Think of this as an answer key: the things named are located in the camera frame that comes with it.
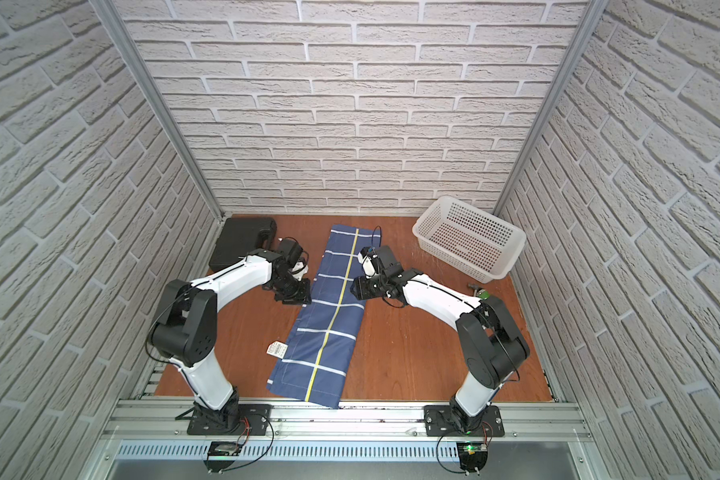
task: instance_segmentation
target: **black plastic case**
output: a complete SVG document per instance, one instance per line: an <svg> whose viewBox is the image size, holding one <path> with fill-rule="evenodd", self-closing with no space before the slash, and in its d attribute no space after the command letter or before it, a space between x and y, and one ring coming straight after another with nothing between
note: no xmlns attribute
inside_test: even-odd
<svg viewBox="0 0 720 480"><path fill-rule="evenodd" d="M252 250L270 250L276 233L277 223L268 216L228 218L221 228L208 267L218 272L240 262Z"/></svg>

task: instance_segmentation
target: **white brick wall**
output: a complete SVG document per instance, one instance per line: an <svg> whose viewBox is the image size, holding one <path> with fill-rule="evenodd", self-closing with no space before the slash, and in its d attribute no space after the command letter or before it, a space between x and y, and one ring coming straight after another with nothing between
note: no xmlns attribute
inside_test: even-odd
<svg viewBox="0 0 720 480"><path fill-rule="evenodd" d="M505 218L615 478L720 478L720 1L611 0Z"/></svg>
<svg viewBox="0 0 720 480"><path fill-rule="evenodd" d="M222 208L418 215L493 207L585 2L117 5Z"/></svg>
<svg viewBox="0 0 720 480"><path fill-rule="evenodd" d="M0 0L0 478L77 477L210 222L92 7Z"/></svg>

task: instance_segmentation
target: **white plastic basket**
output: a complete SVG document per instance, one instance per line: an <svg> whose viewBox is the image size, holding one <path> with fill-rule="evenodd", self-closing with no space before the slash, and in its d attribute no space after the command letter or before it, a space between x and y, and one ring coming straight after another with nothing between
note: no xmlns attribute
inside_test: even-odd
<svg viewBox="0 0 720 480"><path fill-rule="evenodd" d="M413 225L423 251L480 283L504 278L525 247L520 228L453 197L438 198Z"/></svg>

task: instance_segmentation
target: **blue towel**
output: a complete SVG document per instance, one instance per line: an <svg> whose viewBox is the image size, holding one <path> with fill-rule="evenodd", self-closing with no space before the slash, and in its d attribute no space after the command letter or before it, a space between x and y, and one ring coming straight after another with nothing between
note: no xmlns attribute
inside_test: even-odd
<svg viewBox="0 0 720 480"><path fill-rule="evenodd" d="M346 371L355 350L365 301L350 293L352 279L363 274L357 254L380 237L372 230L334 225L312 286L312 304L293 324L288 350L267 380L270 392L338 408Z"/></svg>

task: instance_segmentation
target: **cable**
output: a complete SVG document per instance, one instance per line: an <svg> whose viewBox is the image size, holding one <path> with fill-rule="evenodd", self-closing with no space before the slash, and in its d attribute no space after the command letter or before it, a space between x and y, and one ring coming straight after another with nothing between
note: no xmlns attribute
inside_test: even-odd
<svg viewBox="0 0 720 480"><path fill-rule="evenodd" d="M452 296L453 298L455 298L456 300L458 300L458 301L460 301L460 302L463 302L463 303L466 303L466 304L469 305L469 306L472 306L472 305L470 305L469 302L465 301L464 299L459 298L458 296L454 295L453 293L451 293L451 292L449 292L449 291L447 291L447 290L443 290L443 289L440 288L439 286L431 285L431 284L429 284L429 283L422 282L421 280L415 280L415 279L413 279L413 278L411 278L411 279L409 280L409 282L421 283L422 285L426 285L426 286L428 286L428 287L430 287L430 288L434 288L435 290L440 290L442 293L447 293L447 294L449 294L450 296ZM485 318L485 315L483 315L482 312L480 312L480 310L477 310L477 309L476 309L475 307L473 307L473 306L472 306L472 309L473 309L474 312L477 312L478 315L480 315L481 317L483 317L483 320L484 320L486 323L488 323L488 319ZM499 342L499 346L501 347L501 349L504 351L504 354L505 354L505 355L507 356L507 358L509 359L509 363L512 365L512 370L514 370L515 375L518 376L517 379L504 380L504 382L519 382L519 381L520 381L520 372L518 371L518 368L517 368L516 365L514 364L514 361L512 360L512 357L509 355L509 352L508 352L507 349L504 347L504 344L501 342L501 339L499 338L499 335L498 335L498 334L494 335L494 338Z"/></svg>
<svg viewBox="0 0 720 480"><path fill-rule="evenodd" d="M386 297L386 296L383 296L383 297L382 297L382 300L384 300L384 303L386 303L387 305L389 305L389 306L392 307L392 308L405 308L405 304L402 304L402 305L393 305L393 304L391 304L390 302L387 301L387 297Z"/></svg>
<svg viewBox="0 0 720 480"><path fill-rule="evenodd" d="M456 475L461 475L461 474L465 473L466 470L461 470L461 471L458 471L458 472L457 472L456 470L451 470L450 468L444 466L443 463L440 461L440 442L442 442L442 441L443 441L443 438L445 438L446 436L450 435L451 433L457 433L457 431L456 431L456 430L451 430L450 432L446 432L446 433L443 434L442 437L440 437L440 438L438 439L437 445L434 446L434 457L435 457L435 459L437 459L438 464L443 468L443 470L445 470L446 472L455 473Z"/></svg>
<svg viewBox="0 0 720 480"><path fill-rule="evenodd" d="M246 464L243 464L243 465L240 465L240 466L236 466L236 467L224 468L223 470L219 470L219 473L230 472L231 470L237 470L238 468L247 467L247 466L249 466L249 465L251 465L251 464L253 464L253 463L258 462L258 461L261 460L266 454L269 453L269 450L272 448L272 444L275 443L275 427L273 427L272 424L269 422L269 418L265 417L264 415L262 415L262 414L260 414L260 413L253 413L253 412L251 412L251 413L252 413L253 415L258 415L258 416L260 416L261 418L264 418L264 421L265 421L266 424L269 426L269 429L272 430L272 439L269 441L269 446L266 448L266 450L264 451L263 454L261 454L260 456L254 458L254 459L251 460L250 462L248 462L248 463L246 463Z"/></svg>
<svg viewBox="0 0 720 480"><path fill-rule="evenodd" d="M235 266L235 268L230 268L231 266L228 266L227 268L230 268L230 270L227 270L227 269L220 270L220 271L216 272L215 274L209 276L209 277L208 277L208 280L206 280L205 282L198 283L197 285L192 285L192 287L200 286L200 285L202 285L202 284L204 284L204 283L209 283L209 282L211 282L212 280L215 280L215 279L219 278L219 277L222 276L222 275L226 275L226 274L228 274L229 272L234 272L235 270L237 270L237 269L239 269L239 268L243 268L245 265L246 265L246 264L240 264L240 262L238 262L238 264L237 264L237 266Z"/></svg>
<svg viewBox="0 0 720 480"><path fill-rule="evenodd" d="M288 239L293 240L294 242L296 242L296 243L298 244L298 240L295 239L295 238L293 238L292 236L284 236L283 238L280 239L280 241L282 242L283 240L288 240ZM295 275L295 274L301 272L302 270L304 270L305 268L307 268L307 263L309 262L309 252L307 252L306 250L304 250L304 247L302 247L302 252L303 252L305 255L307 255L307 259L304 260L304 266L301 267L300 269L298 269L296 272L291 272L291 275Z"/></svg>
<svg viewBox="0 0 720 480"><path fill-rule="evenodd" d="M373 229L373 232L371 232L371 246L373 246L373 237L376 233L376 229L378 228L378 246L382 245L382 226L376 225L376 228Z"/></svg>
<svg viewBox="0 0 720 480"><path fill-rule="evenodd" d="M152 326L150 327L150 331L152 331L152 329L154 328L154 326L155 326L155 324L153 323ZM146 341L147 341L147 339L149 339L149 338L150 338L150 334L147 333L146 336L144 337L144 353L146 353L146 356L148 356L149 358L151 358L151 359L154 360L155 362L165 363L166 365L168 365L170 362L166 362L165 360L161 360L161 359L155 358L155 357L153 357L153 356L150 354L150 351L146 348Z"/></svg>
<svg viewBox="0 0 720 480"><path fill-rule="evenodd" d="M240 436L237 437L238 448L242 448L243 446L245 446L245 444L248 443L248 439L251 437L251 424L250 422L248 422L248 417L243 417L242 421L243 423L245 423L246 427L242 430ZM246 440L242 444L240 444L240 438L242 438L242 436L246 436Z"/></svg>
<svg viewBox="0 0 720 480"><path fill-rule="evenodd" d="M488 422L480 422L483 427L483 440L485 442L485 451L488 451L488 447L490 446L490 443L494 439L494 428L488 423ZM488 440L488 433L485 431L485 426L488 426L490 428L490 440Z"/></svg>
<svg viewBox="0 0 720 480"><path fill-rule="evenodd" d="M195 411L195 406L192 406L189 410L185 411L184 413L180 413L179 415L173 417L174 420L187 420L188 418L192 418L192 416L186 416L188 413L192 413Z"/></svg>
<svg viewBox="0 0 720 480"><path fill-rule="evenodd" d="M304 249L302 249L302 252L304 252L304 254L307 255L307 258L305 259L304 257L301 257L301 258L299 258L298 260L299 260L300 262L302 262L302 263L304 264L304 266L302 266L302 267L301 267L300 269L298 269L296 272L291 272L291 275L298 274L298 273L302 272L305 268L307 268L307 264L309 263L309 252L307 252L307 251L304 250Z"/></svg>

